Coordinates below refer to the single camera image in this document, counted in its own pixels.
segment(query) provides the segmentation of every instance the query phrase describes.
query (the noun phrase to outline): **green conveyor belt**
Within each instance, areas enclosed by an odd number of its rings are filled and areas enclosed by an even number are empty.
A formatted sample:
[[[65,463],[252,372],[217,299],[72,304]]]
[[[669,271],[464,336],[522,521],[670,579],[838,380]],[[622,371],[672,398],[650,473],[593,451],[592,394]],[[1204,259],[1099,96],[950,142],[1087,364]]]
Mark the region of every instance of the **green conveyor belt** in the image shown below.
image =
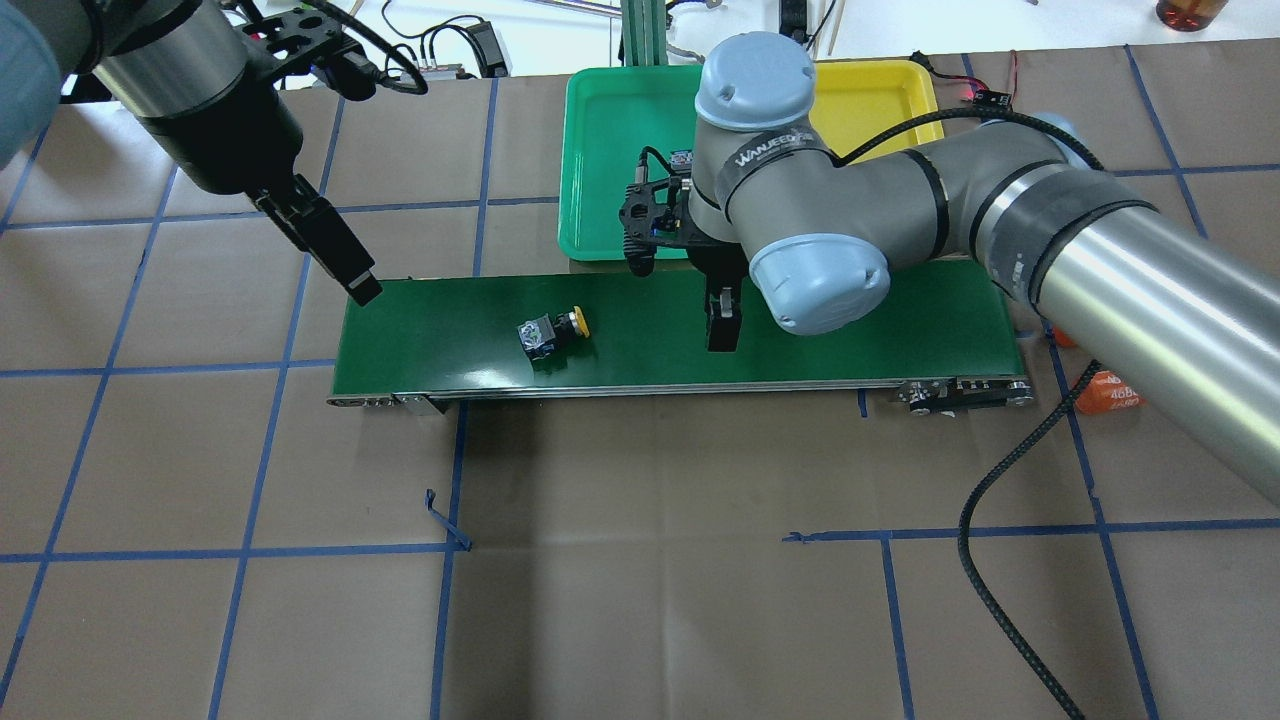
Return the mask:
[[[704,350],[703,275],[657,272],[389,281],[347,306],[332,402],[892,387],[1024,375],[1004,297],[969,261],[899,272],[886,301],[837,332],[780,329],[750,281],[732,354]],[[591,337],[530,363],[524,320],[582,306]]]

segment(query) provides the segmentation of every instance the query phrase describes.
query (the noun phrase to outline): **robotic arm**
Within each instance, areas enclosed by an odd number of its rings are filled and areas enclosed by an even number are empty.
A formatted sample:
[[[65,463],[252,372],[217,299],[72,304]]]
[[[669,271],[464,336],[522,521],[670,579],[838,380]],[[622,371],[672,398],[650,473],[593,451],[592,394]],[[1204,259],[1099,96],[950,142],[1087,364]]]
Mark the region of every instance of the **robotic arm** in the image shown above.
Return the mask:
[[[381,292],[372,258],[293,161],[302,129],[274,82],[315,73],[348,100],[389,83],[326,8],[255,15],[232,27],[212,0],[0,0],[15,88],[0,122],[0,160],[42,128],[72,73],[92,70],[201,188],[246,193],[276,227],[365,305]]]
[[[628,187],[632,270],[689,249],[712,350],[732,350],[716,327],[748,273],[782,329],[817,334],[873,310],[892,270],[964,252],[1280,505],[1280,282],[1037,129],[987,123],[844,167],[813,100],[795,42],[730,38],[703,69],[691,169]]]

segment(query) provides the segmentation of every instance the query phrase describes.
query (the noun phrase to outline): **blue tape grid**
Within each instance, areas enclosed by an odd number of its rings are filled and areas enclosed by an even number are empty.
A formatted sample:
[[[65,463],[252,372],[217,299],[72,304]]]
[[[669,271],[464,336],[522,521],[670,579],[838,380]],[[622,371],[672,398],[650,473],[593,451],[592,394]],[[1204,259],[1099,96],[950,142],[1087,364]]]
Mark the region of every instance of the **blue tape grid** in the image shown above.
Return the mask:
[[[32,161],[36,158],[36,152],[32,152]],[[31,170],[31,163],[23,170],[28,173]],[[115,359],[120,354],[120,345],[124,342],[124,333],[129,325],[129,315],[133,313],[133,306],[138,300],[138,290],[142,287],[142,277],[146,273],[147,264],[151,259],[151,251],[155,247],[156,234],[160,232],[160,218],[164,215],[165,205],[169,202],[169,195],[173,192],[173,183],[178,177],[178,165],[174,164],[169,168],[169,177],[165,181],[164,193],[160,196],[160,205],[156,208],[156,213],[151,219],[151,231],[147,233],[147,241],[142,250],[142,258],[138,263],[138,269],[133,274],[133,286],[129,288],[128,300],[124,302],[124,313],[120,316],[120,323],[116,325],[115,337],[111,340],[111,350],[106,356],[106,366],[102,369],[102,374],[97,382],[97,391],[93,393],[93,402],[90,405],[88,419],[84,421],[84,430],[81,433],[79,445],[76,447],[76,459],[72,461],[72,469],[68,473],[67,484],[63,488],[61,500],[58,503],[58,512],[54,515],[54,523],[49,529],[49,539],[45,542],[45,555],[49,556],[54,552],[54,546],[58,544],[58,534],[61,532],[63,521],[67,519],[67,509],[70,505],[72,492],[76,489],[76,480],[79,478],[81,465],[84,462],[84,452],[88,448],[88,439],[93,434],[93,423],[97,420],[97,414],[102,409],[102,396],[106,395],[106,383],[111,377],[111,368],[115,366]],[[18,200],[18,192],[14,192],[14,199],[10,205],[14,205]],[[41,560],[40,569],[36,570],[36,579],[32,583],[31,593],[27,596],[27,606],[22,612],[22,620],[18,625],[18,633],[14,637],[13,647],[9,650],[9,660],[5,662],[4,675],[0,676],[0,706],[4,706],[5,697],[9,694],[9,684],[13,682],[13,673],[18,666],[18,659],[22,655],[22,646],[27,638],[27,630],[31,626],[31,618],[36,612],[36,603],[40,601],[40,591],[45,583],[45,574],[49,571],[49,560]]]
[[[1156,135],[1160,137],[1160,146],[1165,149],[1165,155],[1169,158],[1170,172],[1174,179],[1178,181],[1178,190],[1183,193],[1183,200],[1187,201],[1187,209],[1192,214],[1192,223],[1196,224],[1196,232],[1201,237],[1208,237],[1208,232],[1204,231],[1204,220],[1201,219],[1199,209],[1196,208],[1196,199],[1192,197],[1192,188],[1187,184],[1187,174],[1183,172],[1183,167],[1178,163],[1178,156],[1174,154],[1174,146],[1169,142],[1169,135],[1165,133],[1165,126],[1160,122],[1160,115],[1156,114],[1156,106],[1151,101],[1151,94],[1147,92],[1147,83],[1142,79],[1142,69],[1138,68],[1138,59],[1133,55],[1133,47],[1125,45],[1124,54],[1129,58],[1129,69],[1133,72],[1133,79],[1138,85],[1138,95],[1142,97],[1143,106],[1147,108],[1147,115],[1151,118],[1151,124],[1156,129]]]
[[[915,720],[911,679],[906,667],[906,641],[902,639],[902,614],[897,605],[897,578],[893,575],[893,548],[881,538],[881,561],[884,565],[884,593],[888,596],[888,624],[893,633],[893,657],[897,660],[897,684],[902,693],[902,717]]]
[[[498,114],[498,83],[494,78],[489,86],[489,113],[485,119],[484,133],[484,164],[480,170],[480,211],[476,213],[476,243],[475,255],[471,259],[471,277],[480,277],[484,269],[484,231],[489,206],[489,169],[493,163],[493,131],[494,118]],[[467,446],[467,418],[470,406],[466,402],[458,406],[458,429],[453,446],[453,487],[449,492],[449,523],[458,525],[458,507],[462,501],[462,460],[466,456]],[[431,662],[431,706],[429,717],[439,720],[440,700],[444,694],[444,643],[448,639],[449,601],[453,597],[453,556],[456,550],[451,547],[444,552],[444,569],[440,577],[440,602],[435,621],[435,657]]]
[[[1252,172],[1276,172],[1280,170],[1280,164],[1254,164],[1254,165],[1217,165],[1217,167],[1203,167],[1203,168],[1184,168],[1178,163],[1176,155],[1174,154],[1172,145],[1165,133],[1164,126],[1158,119],[1155,105],[1151,101],[1149,92],[1143,81],[1142,72],[1138,67],[1137,59],[1133,55],[1132,49],[1125,47],[1128,55],[1130,69],[1134,74],[1134,79],[1138,85],[1139,95],[1142,96],[1143,104],[1147,108],[1151,122],[1156,129],[1156,133],[1161,141],[1161,145],[1169,158],[1169,169],[1148,169],[1148,170],[1120,170],[1115,174],[1119,177],[1161,177],[1172,176],[1179,183],[1179,188],[1187,201],[1188,210],[1196,223],[1197,229],[1201,234],[1206,234],[1203,222],[1201,220],[1198,209],[1196,208],[1194,199],[1192,197],[1190,188],[1187,184],[1185,176],[1192,174],[1220,174],[1220,173],[1252,173]],[[973,74],[973,68],[968,54],[961,55],[965,65],[965,72]],[[383,204],[383,205],[357,205],[346,206],[339,210],[343,213],[370,213],[370,211],[385,211],[385,210],[428,210],[438,208],[477,208],[477,225],[476,225],[476,241],[475,241],[475,255],[472,259],[472,274],[479,274],[483,264],[483,247],[484,247],[484,223],[485,223],[485,208],[489,205],[522,205],[522,204],[554,204],[558,202],[558,197],[544,196],[544,197],[524,197],[524,199],[493,199],[488,197],[488,184],[489,184],[489,167],[492,161],[493,150],[493,131],[494,131],[494,115],[497,110],[497,95],[498,95],[498,82],[494,81],[490,88],[489,100],[489,114],[485,133],[485,154],[484,154],[484,169],[481,176],[481,197],[477,201],[452,201],[452,202],[406,202],[406,204]],[[337,146],[339,127],[342,122],[342,113],[344,109],[344,101],[339,101],[337,117],[334,119],[333,133],[329,142],[329,154],[325,161],[324,177],[321,178],[320,191],[324,192],[328,184],[329,174],[333,167],[333,152]],[[396,555],[396,553],[443,553],[444,555],[444,573],[440,584],[440,603],[439,603],[439,618],[436,624],[436,643],[435,643],[435,662],[433,667],[431,678],[431,717],[436,719],[440,715],[440,694],[443,689],[443,673],[444,673],[444,647],[447,639],[447,623],[449,614],[449,600],[452,591],[452,575],[453,575],[453,556],[458,550],[457,543],[453,541],[443,543],[406,543],[406,544],[370,544],[370,546],[319,546],[319,547],[250,547],[252,541],[253,525],[256,521],[256,514],[259,502],[261,500],[262,480],[265,479],[266,466],[270,459],[271,442],[274,439],[275,423],[279,418],[280,404],[283,400],[283,389],[285,384],[285,378],[288,370],[292,368],[314,368],[314,366],[332,366],[332,359],[320,360],[291,360],[292,346],[297,332],[298,316],[301,313],[301,301],[306,286],[306,278],[310,272],[310,259],[303,261],[303,266],[300,272],[297,292],[294,296],[293,315],[291,318],[289,334],[285,343],[284,356],[280,363],[246,363],[246,364],[216,364],[216,365],[172,365],[172,366],[142,366],[142,368],[116,368],[115,357],[119,352],[120,343],[127,329],[128,319],[132,314],[133,305],[137,300],[137,292],[141,287],[142,277],[146,270],[147,260],[151,255],[151,250],[155,243],[156,233],[159,227],[164,223],[183,223],[183,222],[200,222],[200,220],[216,220],[216,219],[236,219],[236,218],[256,218],[262,217],[261,213],[227,213],[227,214],[205,214],[205,215],[173,215],[165,217],[164,208],[168,204],[169,195],[173,190],[173,182],[175,178],[177,168],[170,170],[169,178],[166,181],[165,191],[160,201],[160,206],[156,214],[151,218],[127,218],[127,219],[101,219],[101,220],[77,220],[77,222],[49,222],[49,223],[10,223],[14,209],[18,205],[18,200],[26,187],[29,174],[36,164],[36,158],[44,146],[46,133],[41,133],[35,143],[31,156],[19,176],[19,181],[15,186],[13,197],[10,199],[8,206],[4,210],[4,215],[0,217],[0,233],[5,229],[35,229],[35,228],[64,228],[64,227],[95,227],[95,225],[114,225],[114,224],[150,224],[151,229],[147,237],[146,249],[143,251],[142,261],[140,263],[138,270],[134,275],[133,286],[131,288],[129,299],[125,304],[124,314],[122,316],[120,324],[118,325],[115,338],[113,341],[111,351],[108,356],[108,363],[104,368],[68,368],[68,369],[33,369],[33,370],[3,370],[0,372],[0,379],[3,378],[24,378],[24,377],[100,377],[99,387],[93,397],[93,402],[90,409],[88,418],[86,420],[84,432],[81,436],[79,445],[77,447],[76,460],[73,461],[72,470],[68,477],[67,486],[64,488],[58,514],[55,515],[54,524],[50,529],[50,536],[45,544],[44,552],[33,553],[8,553],[0,555],[0,564],[38,564],[36,578],[32,583],[31,594],[28,602],[23,611],[22,621],[19,624],[18,632],[15,634],[8,662],[5,664],[5,670],[3,679],[0,679],[0,706],[4,703],[4,698],[8,693],[14,669],[19,660],[22,652],[22,644],[26,638],[26,633],[29,628],[31,618],[35,612],[36,603],[40,597],[44,578],[47,573],[49,565],[54,562],[113,562],[113,561],[138,561],[138,560],[206,560],[206,559],[236,559],[239,560],[237,568],[236,585],[233,591],[233,598],[230,609],[228,611],[228,623],[224,632],[223,650],[219,657],[219,670],[215,680],[214,696],[210,701],[210,719],[218,715],[218,703],[220,702],[221,687],[225,680],[225,667],[229,656],[229,648],[232,638],[234,634],[234,621],[236,614],[238,611],[239,594],[243,589],[244,569],[247,561],[255,557],[317,557],[317,556],[343,556],[343,555]],[[1066,378],[1062,370],[1061,359],[1059,357],[1057,350],[1051,347],[1050,350],[1055,374],[1060,384],[1060,389],[1065,392]],[[244,542],[239,548],[211,548],[211,550],[175,550],[175,551],[105,551],[105,552],[56,552],[54,547],[58,542],[58,534],[61,528],[61,523],[65,519],[65,512],[69,506],[72,492],[74,491],[74,484],[82,465],[84,452],[88,446],[90,437],[92,434],[93,423],[101,409],[102,397],[105,395],[106,384],[110,375],[129,375],[129,374],[165,374],[165,373],[216,373],[216,372],[244,372],[244,370],[268,370],[276,369],[279,372],[276,382],[276,392],[273,400],[273,409],[270,414],[270,420],[268,424],[266,438],[264,439],[262,455],[260,459],[259,474],[255,479],[253,500],[251,503],[250,518],[246,523]],[[865,392],[859,392],[859,410],[861,416],[867,416],[867,397]],[[457,523],[458,506],[461,501],[461,484],[462,484],[462,462],[466,447],[466,428],[467,428],[467,415],[468,409],[466,404],[460,406],[458,411],[458,424],[456,432],[454,442],[454,465],[452,477],[452,493],[449,500],[449,519]],[[992,527],[992,528],[974,528],[973,537],[1029,537],[1029,536],[1073,536],[1073,534],[1097,534],[1102,543],[1103,555],[1107,564],[1107,570],[1111,577],[1112,588],[1116,596],[1116,603],[1120,610],[1121,624],[1125,630],[1125,637],[1129,643],[1132,659],[1134,662],[1135,674],[1138,676],[1139,689],[1143,696],[1143,702],[1146,705],[1147,714],[1151,719],[1158,719],[1158,710],[1155,703],[1155,698],[1151,691],[1151,684],[1146,674],[1146,666],[1142,657],[1140,647],[1138,643],[1137,633],[1133,626],[1130,611],[1128,607],[1128,601],[1124,593],[1124,585],[1120,578],[1119,566],[1115,560],[1115,553],[1111,548],[1110,536],[1112,534],[1125,534],[1125,533],[1152,533],[1152,532],[1211,532],[1211,530],[1252,530],[1252,529],[1280,529],[1280,519],[1275,518],[1260,518],[1260,519],[1234,519],[1234,520],[1183,520],[1183,521],[1149,521],[1149,523],[1108,523],[1106,520],[1105,512],[1102,510],[1101,502],[1093,497],[1093,474],[1088,461],[1088,454],[1084,447],[1084,439],[1080,434],[1079,424],[1076,423],[1074,414],[1069,416],[1069,425],[1071,428],[1073,439],[1075,442],[1076,452],[1080,460],[1082,473],[1085,480],[1085,488],[1089,492],[1091,505],[1094,510],[1094,523],[1085,525],[1023,525],[1023,527]],[[914,717],[914,707],[911,702],[911,691],[908,674],[906,664],[906,648],[902,639],[902,626],[901,616],[897,603],[897,587],[893,577],[893,561],[892,561],[892,547],[891,541],[911,541],[911,539],[940,539],[940,538],[955,538],[955,528],[909,528],[909,529],[890,529],[890,530],[832,530],[801,536],[799,533],[792,533],[792,536],[783,538],[783,542],[878,542],[881,543],[882,560],[886,579],[887,601],[890,610],[890,623],[893,633],[895,655],[897,660],[899,678],[901,683],[902,703],[905,710],[905,716],[908,719]]]

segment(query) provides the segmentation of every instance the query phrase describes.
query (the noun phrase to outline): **light blue joint cap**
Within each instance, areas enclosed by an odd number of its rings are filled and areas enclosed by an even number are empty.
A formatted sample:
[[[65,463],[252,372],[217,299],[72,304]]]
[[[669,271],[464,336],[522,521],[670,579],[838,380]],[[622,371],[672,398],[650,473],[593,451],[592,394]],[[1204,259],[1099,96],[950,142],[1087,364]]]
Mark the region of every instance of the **light blue joint cap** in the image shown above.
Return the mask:
[[[0,0],[0,168],[36,136],[58,109],[58,59],[26,15]]]
[[[1036,113],[1032,117],[1044,120],[1051,126],[1057,126],[1059,129],[1066,131],[1066,133],[1074,137],[1075,140],[1084,142],[1084,138],[1080,137],[1080,133],[1075,132],[1075,124],[1071,123],[1071,120],[1066,119],[1065,117],[1059,115],[1057,113]],[[1069,165],[1071,165],[1073,168],[1080,168],[1082,170],[1089,169],[1089,164],[1084,161],[1084,158],[1076,155],[1074,150],[1062,145],[1062,142],[1056,137],[1051,140],[1053,141],[1053,145],[1057,145],[1057,149],[1062,152],[1062,156],[1066,158],[1066,163]]]
[[[813,60],[796,41],[776,32],[748,32],[707,56],[694,106],[708,123],[759,132],[792,123],[813,108]]]
[[[888,261],[878,247],[847,234],[797,234],[767,245],[751,258],[778,327],[791,334],[822,334],[870,313],[888,295]]]

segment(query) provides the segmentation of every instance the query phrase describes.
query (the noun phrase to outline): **black cable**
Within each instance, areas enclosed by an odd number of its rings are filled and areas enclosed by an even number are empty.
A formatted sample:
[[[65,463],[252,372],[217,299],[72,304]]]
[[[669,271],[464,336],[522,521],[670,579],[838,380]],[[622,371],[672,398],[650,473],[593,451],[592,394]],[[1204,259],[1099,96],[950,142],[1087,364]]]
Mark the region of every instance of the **black cable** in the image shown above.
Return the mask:
[[[653,158],[654,160],[658,160],[658,164],[662,165],[662,169],[667,170],[668,176],[676,174],[676,170],[672,169],[671,163],[668,163],[667,159],[662,156],[662,152],[658,152],[658,150],[655,150],[654,147],[645,145],[644,149],[640,150],[641,163],[645,161],[645,155]]]
[[[262,12],[257,9],[257,5],[253,4],[253,0],[239,0],[239,3],[237,4],[241,6],[241,10],[243,10],[244,14],[247,15],[248,22],[251,23],[262,22]]]
[[[417,64],[417,51],[413,50],[413,46],[410,45],[408,42],[397,42],[396,45],[392,45],[392,47],[397,50],[408,50],[410,59],[413,60],[415,65]],[[383,74],[387,76],[390,74],[390,64],[392,64],[392,56],[388,55],[385,59],[383,59]]]
[[[978,90],[988,90],[988,91],[991,90],[991,87],[988,87],[987,83],[982,82],[980,79],[973,76],[952,76],[947,73],[940,73],[938,70],[933,69],[933,63],[929,61],[929,56],[925,55],[924,53],[920,53],[919,50],[911,53],[909,60],[928,70],[929,74],[933,77],[942,79],[963,79],[968,82],[970,86],[977,86]]]
[[[877,146],[882,145],[884,141],[892,138],[893,136],[901,135],[909,129],[915,129],[920,126],[927,126],[929,123],[936,123],[940,120],[951,120],[955,118],[982,118],[987,120],[1005,120],[1009,123],[1015,123],[1020,126],[1027,126],[1032,129],[1039,131],[1053,140],[1065,145],[1071,152],[1075,152],[1094,170],[1105,169],[1102,163],[1097,159],[1083,142],[1076,140],[1071,133],[1065,129],[1047,123],[1039,118],[1033,118],[1030,115],[1023,115],[1021,113],[1014,113],[1011,110],[1001,110],[997,108],[954,108],[951,110],[934,110],[932,113],[925,113],[923,115],[911,118],[910,120],[901,122],[887,131],[877,135],[876,137],[868,140],[867,142],[855,147],[847,155],[841,155],[833,160],[837,168],[844,168],[845,165],[852,163],[854,160],[861,158],[863,155],[870,152]]]
[[[901,135],[909,129],[920,127],[923,124],[938,120],[948,120],[952,118],[984,118],[984,119],[1005,120],[1010,123],[1027,126],[1032,129],[1037,129],[1057,140],[1059,142],[1069,147],[1073,152],[1079,155],[1080,159],[1083,159],[1094,170],[1106,169],[1102,167],[1102,163],[1097,159],[1097,156],[1094,156],[1093,152],[1091,152],[1089,149],[1085,147],[1083,142],[1076,140],[1075,136],[1064,131],[1062,128],[1052,123],[1041,120],[1039,118],[1032,118],[1029,115],[1023,115],[1010,110],[1000,110],[995,108],[956,108],[952,110],[936,110],[933,113],[925,113],[924,115],[911,118],[910,120],[899,123],[888,128],[887,131],[877,135],[876,137],[868,140],[863,145],[854,149],[852,152],[844,155],[841,158],[836,158],[832,161],[836,164],[836,167],[845,167],[897,135]],[[982,500],[982,497],[987,493],[987,491],[991,489],[991,486],[993,486],[996,480],[1000,479],[1000,477],[1004,475],[1005,471],[1014,465],[1014,462],[1016,462],[1024,455],[1027,455],[1032,450],[1032,447],[1034,447],[1036,443],[1041,441],[1041,438],[1048,434],[1048,432],[1053,429],[1053,425],[1056,425],[1057,421],[1061,420],[1062,416],[1071,410],[1071,406],[1075,405],[1075,401],[1080,397],[1080,393],[1083,393],[1084,389],[1089,387],[1089,380],[1093,379],[1093,375],[1097,374],[1098,369],[1100,369],[1098,361],[1091,360],[1089,365],[1084,369],[1084,374],[1080,375],[1080,379],[1076,380],[1075,386],[1070,389],[1070,392],[1066,393],[1066,397],[1064,397],[1062,401],[1053,407],[1053,410],[1048,414],[1048,416],[1044,418],[1044,420],[1041,421],[1041,424],[1037,425],[1036,429],[1032,430],[1030,434],[1028,434],[1023,439],[1023,442],[1018,443],[1018,447],[1015,447],[1012,451],[1009,452],[1009,455],[1006,455],[1000,462],[997,462],[996,466],[992,468],[989,473],[987,473],[987,475],[982,479],[982,482],[979,482],[978,486],[973,488],[973,492],[969,495],[969,500],[965,501],[964,509],[960,511],[959,532],[956,537],[956,546],[960,552],[960,565],[961,568],[964,568],[964,574],[965,577],[969,578],[969,583],[973,585],[974,592],[978,593],[978,598],[982,600],[982,603],[987,607],[987,611],[991,612],[991,616],[996,619],[996,624],[1000,625],[1000,629],[1005,632],[1005,635],[1009,637],[1009,641],[1014,643],[1014,648],[1018,650],[1018,653],[1023,656],[1023,660],[1025,660],[1027,664],[1030,666],[1030,669],[1036,673],[1036,676],[1041,679],[1041,683],[1043,683],[1044,687],[1048,689],[1050,694],[1053,696],[1053,700],[1056,700],[1057,703],[1062,707],[1068,717],[1071,717],[1073,720],[1083,720],[1084,714],[1080,712],[1080,708],[1071,700],[1071,696],[1068,694],[1062,684],[1057,680],[1057,678],[1053,676],[1053,673],[1051,673],[1048,666],[1044,665],[1044,661],[1041,660],[1039,655],[1036,653],[1036,650],[1033,650],[1030,643],[1027,642],[1027,638],[1024,638],[1023,634],[1018,632],[1018,628],[1014,625],[1014,621],[1009,619],[1009,614],[1005,612],[1005,609],[1000,606],[1000,603],[996,601],[996,597],[991,593],[991,588],[987,587],[987,583],[982,579],[982,575],[978,573],[977,565],[974,565],[973,562],[973,555],[969,551],[969,536],[973,524],[973,514],[974,510],[977,510],[978,507],[978,501]]]
[[[452,18],[448,18],[448,19],[445,19],[445,20],[444,20],[444,22],[442,22],[442,23],[436,23],[436,24],[434,24],[434,26],[431,26],[431,27],[429,27],[429,28],[424,29],[424,31],[422,31],[422,32],[421,32],[421,33],[420,33],[420,35],[417,36],[417,49],[419,49],[419,53],[420,53],[420,54],[421,54],[421,55],[422,55],[424,58],[426,58],[426,56],[428,56],[428,55],[426,55],[426,53],[428,53],[428,36],[430,36],[430,38],[431,38],[431,40],[434,41],[434,40],[435,40],[435,36],[436,36],[436,35],[439,35],[439,32],[440,32],[442,29],[444,29],[444,28],[445,28],[445,27],[448,27],[448,26],[452,26],[452,24],[453,24],[453,20],[460,20],[460,19],[462,19],[462,18],[475,18],[475,19],[477,19],[479,22],[484,22],[484,18],[481,18],[480,15],[453,15]],[[467,28],[465,28],[465,27],[461,27],[461,26],[454,26],[454,27],[456,27],[456,28],[460,28],[460,29],[462,31],[462,33],[463,33],[463,35],[466,36],[466,41],[467,41],[467,45],[470,45],[470,46],[471,46],[471,54],[476,56],[476,60],[477,60],[477,61],[480,61],[480,58],[481,58],[481,56],[484,55],[484,53],[483,53],[483,51],[480,50],[480,45],[479,45],[479,42],[476,42],[476,40],[475,40],[475,36],[474,36],[474,35],[471,35],[471,31],[468,31],[468,29],[467,29]],[[435,64],[435,55],[431,55],[431,64],[433,64],[433,65]],[[481,73],[484,72],[484,67],[483,67],[483,64],[481,64],[481,67],[479,68],[479,70],[480,70]]]
[[[343,10],[342,8],[338,8],[329,0],[306,0],[306,4],[311,5],[312,8],[328,15],[329,18],[339,22],[340,24],[349,27],[356,35],[371,42],[374,47],[378,47],[379,50],[385,53],[388,58],[394,59],[399,67],[404,68],[404,72],[408,73],[408,77],[413,81],[413,87],[407,87],[404,85],[401,85],[399,82],[396,82],[393,78],[387,76],[387,73],[383,73],[383,77],[379,78],[378,85],[381,85],[388,90],[394,90],[396,92],[406,92],[408,95],[426,95],[428,90],[426,79],[422,77],[422,73],[419,72],[417,65],[415,63],[411,63],[410,59],[406,58],[403,53],[392,46],[390,42],[387,42],[387,40],[384,40],[380,35],[369,29],[369,26],[360,22],[358,19],[352,17],[351,13]]]
[[[416,40],[419,42],[419,54],[422,58],[426,58],[426,36],[433,35],[435,32],[439,32],[442,28],[444,28],[444,26],[451,24],[454,20],[462,20],[462,19],[470,18],[470,19],[474,19],[474,20],[481,22],[481,23],[485,22],[483,17],[467,13],[467,14],[462,14],[462,15],[453,15],[452,18],[449,18],[449,19],[442,22],[442,23],[436,23],[436,24],[434,24],[434,26],[424,29],[422,32],[415,32],[415,33],[410,35],[410,33],[403,32],[402,29],[397,28],[394,26],[394,23],[392,23],[392,19],[387,17],[387,8],[389,8],[390,4],[392,4],[392,0],[387,0],[385,3],[383,3],[383,6],[380,9],[380,13],[383,15],[383,22],[387,23],[387,27],[392,32],[394,32],[396,35],[398,35],[399,37],[403,37],[404,40]],[[477,44],[472,44],[472,49],[474,49],[472,51],[475,51],[475,47],[477,47]]]
[[[822,35],[822,28],[827,27],[827,20],[831,19],[831,12],[836,9],[836,3],[838,1],[840,0],[831,0],[831,5],[828,5],[827,12],[823,13],[818,27],[814,28],[813,35],[809,36],[809,44],[804,46],[805,50],[813,50],[813,46],[818,44],[818,36]]]
[[[1071,410],[1076,398],[1080,397],[1080,393],[1084,392],[1084,388],[1089,386],[1089,380],[1092,380],[1093,375],[1098,372],[1098,366],[1097,360],[1091,361],[1084,369],[1084,374],[1080,375],[1079,380],[1076,380],[1075,387],[1073,387],[1071,391],[1066,393],[1066,397],[1064,397],[1062,401],[1053,407],[1053,411],[1050,413],[1048,416],[1044,418],[1044,420],[1041,421],[1041,424],[1037,425],[1025,439],[1023,439],[1023,442],[1018,443],[1018,447],[1010,451],[1004,460],[997,462],[996,466],[987,473],[987,477],[978,483],[978,487],[973,488],[973,492],[969,495],[969,500],[965,501],[964,509],[960,511],[960,530],[956,537],[956,547],[960,552],[960,566],[964,568],[964,574],[969,578],[969,583],[973,585],[973,589],[977,591],[978,597],[982,600],[982,603],[987,606],[987,611],[991,612],[991,616],[996,619],[996,624],[1000,625],[1000,629],[1004,630],[1005,635],[1009,637],[1009,641],[1014,643],[1018,653],[1023,656],[1023,660],[1025,660],[1028,665],[1030,665],[1036,676],[1044,683],[1044,687],[1048,689],[1050,694],[1053,696],[1053,700],[1056,700],[1062,707],[1066,716],[1073,720],[1083,720],[1084,714],[1080,712],[1080,708],[1071,700],[1071,696],[1068,694],[1066,688],[1064,688],[1057,678],[1053,676],[1053,673],[1050,671],[1048,666],[1044,665],[1044,661],[1041,660],[1039,655],[1036,653],[1030,643],[1027,642],[1027,638],[1018,632],[1018,628],[1014,626],[1014,621],[1009,619],[1009,614],[1005,612],[1005,609],[996,602],[996,597],[991,593],[991,588],[987,587],[987,583],[978,573],[978,568],[973,564],[973,555],[969,552],[969,533],[973,523],[973,512],[978,507],[978,501],[982,500],[987,491],[991,489],[991,486],[993,486],[996,480],[1014,465],[1014,462],[1018,462],[1018,460],[1027,455],[1027,452],[1029,452],[1030,448],[1041,441],[1041,438],[1048,434],[1048,432],[1053,429],[1053,425],[1056,425],[1057,421]]]
[[[484,54],[484,50],[480,47],[480,42],[476,41],[475,36],[471,35],[471,32],[467,31],[467,28],[465,28],[462,26],[456,26],[456,24],[443,24],[443,26],[439,26],[439,27],[434,28],[433,31],[430,31],[431,32],[431,40],[430,40],[430,42],[428,42],[428,55],[431,59],[431,64],[433,65],[436,64],[435,63],[435,36],[439,35],[442,31],[445,31],[445,29],[452,29],[453,32],[461,35],[462,38],[467,41],[467,45],[471,46],[471,54],[475,55],[476,64],[480,65],[477,69],[479,69],[480,74],[484,74],[485,68],[489,67],[489,61],[485,59],[485,54]]]

